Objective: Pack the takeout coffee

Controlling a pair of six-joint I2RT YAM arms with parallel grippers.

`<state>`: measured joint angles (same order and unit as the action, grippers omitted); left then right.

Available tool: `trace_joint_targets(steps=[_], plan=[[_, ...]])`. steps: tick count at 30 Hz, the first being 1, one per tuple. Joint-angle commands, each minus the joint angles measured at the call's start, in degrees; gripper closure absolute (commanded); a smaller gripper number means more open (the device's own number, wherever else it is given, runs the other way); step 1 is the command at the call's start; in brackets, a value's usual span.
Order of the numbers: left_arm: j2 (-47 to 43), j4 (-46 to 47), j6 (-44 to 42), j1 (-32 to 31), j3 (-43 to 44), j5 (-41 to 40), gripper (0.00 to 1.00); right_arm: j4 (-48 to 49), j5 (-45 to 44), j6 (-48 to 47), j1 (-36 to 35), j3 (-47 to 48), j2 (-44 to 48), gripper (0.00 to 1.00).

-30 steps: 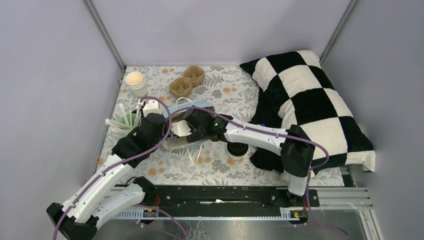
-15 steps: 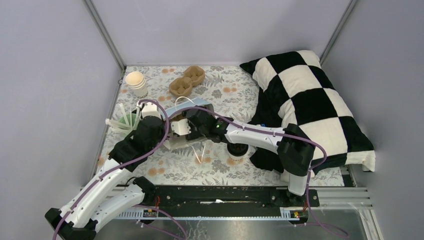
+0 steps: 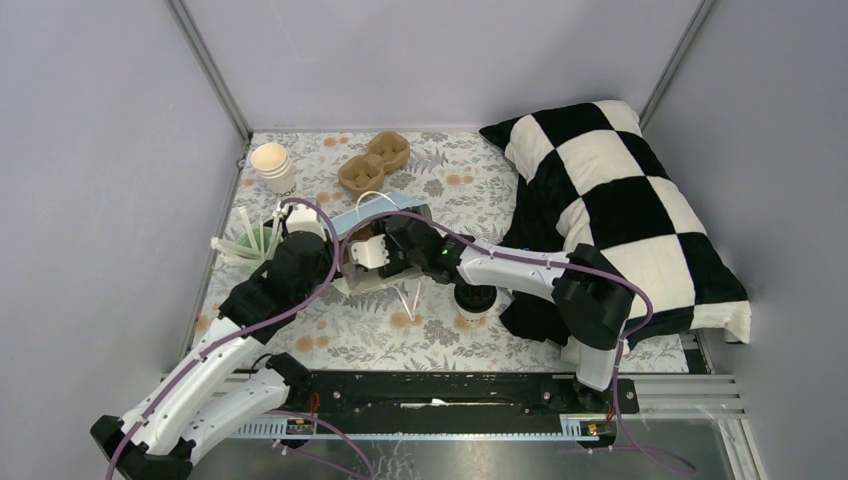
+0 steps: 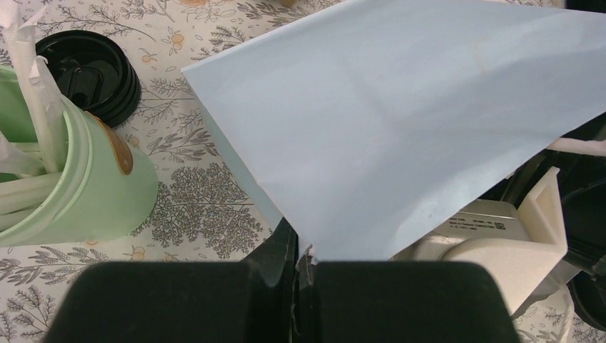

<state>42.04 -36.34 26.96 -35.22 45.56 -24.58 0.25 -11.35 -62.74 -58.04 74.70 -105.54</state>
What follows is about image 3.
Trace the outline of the white paper cup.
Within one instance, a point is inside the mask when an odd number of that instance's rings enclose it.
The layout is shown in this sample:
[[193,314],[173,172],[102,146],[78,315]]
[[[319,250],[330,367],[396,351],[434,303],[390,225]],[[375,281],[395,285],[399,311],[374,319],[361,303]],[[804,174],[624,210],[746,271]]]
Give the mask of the white paper cup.
[[478,324],[485,320],[487,316],[493,311],[493,308],[490,307],[488,309],[480,310],[480,309],[472,309],[468,310],[462,308],[461,306],[457,307],[458,316],[462,321]]

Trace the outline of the light blue paper bag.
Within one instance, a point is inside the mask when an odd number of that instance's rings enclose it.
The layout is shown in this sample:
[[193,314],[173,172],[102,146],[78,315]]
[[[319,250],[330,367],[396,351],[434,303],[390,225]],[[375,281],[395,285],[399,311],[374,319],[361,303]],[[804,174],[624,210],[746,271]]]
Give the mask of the light blue paper bag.
[[342,272],[332,286],[346,297],[392,288],[407,319],[414,321],[421,285],[417,284],[414,296],[408,297],[402,292],[400,283],[419,278],[421,272],[384,234],[381,222],[369,219],[378,213],[401,210],[426,218],[431,216],[429,206],[420,200],[398,192],[366,191],[358,196],[352,210],[332,219],[333,224],[340,228],[339,238],[349,240],[342,247]]

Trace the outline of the black cup lid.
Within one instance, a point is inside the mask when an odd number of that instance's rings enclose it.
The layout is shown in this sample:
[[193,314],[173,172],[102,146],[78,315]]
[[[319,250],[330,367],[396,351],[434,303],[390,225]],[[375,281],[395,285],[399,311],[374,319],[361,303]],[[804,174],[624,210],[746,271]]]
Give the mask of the black cup lid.
[[454,287],[454,300],[457,306],[468,310],[484,310],[493,307],[497,296],[497,288],[490,285],[456,285]]

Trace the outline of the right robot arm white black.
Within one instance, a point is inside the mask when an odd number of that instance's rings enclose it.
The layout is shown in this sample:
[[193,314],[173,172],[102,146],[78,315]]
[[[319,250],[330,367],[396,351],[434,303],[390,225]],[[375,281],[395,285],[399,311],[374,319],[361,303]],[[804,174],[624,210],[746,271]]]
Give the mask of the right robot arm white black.
[[508,248],[457,234],[411,211],[372,217],[368,224],[386,237],[391,264],[402,261],[440,284],[513,290],[554,305],[557,320],[579,347],[575,402],[597,412],[612,400],[622,328],[643,292],[597,248]]

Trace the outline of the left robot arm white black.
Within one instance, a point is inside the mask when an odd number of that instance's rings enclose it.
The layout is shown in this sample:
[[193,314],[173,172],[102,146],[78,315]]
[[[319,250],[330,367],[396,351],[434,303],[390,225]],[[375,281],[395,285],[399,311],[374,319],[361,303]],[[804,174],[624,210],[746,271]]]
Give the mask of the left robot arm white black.
[[194,349],[165,380],[124,415],[104,415],[91,435],[109,460],[106,475],[127,479],[185,479],[218,443],[262,413],[296,411],[310,385],[271,367],[230,393],[212,393],[336,275],[335,234],[296,231],[247,280],[236,285]]

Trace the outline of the stack of white paper cups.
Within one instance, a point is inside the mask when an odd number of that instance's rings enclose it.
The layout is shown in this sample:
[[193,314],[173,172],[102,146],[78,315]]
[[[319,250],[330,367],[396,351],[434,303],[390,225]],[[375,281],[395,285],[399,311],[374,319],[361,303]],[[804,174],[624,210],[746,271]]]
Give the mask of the stack of white paper cups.
[[292,160],[284,146],[269,142],[258,146],[250,163],[267,188],[278,197],[289,197],[296,190]]

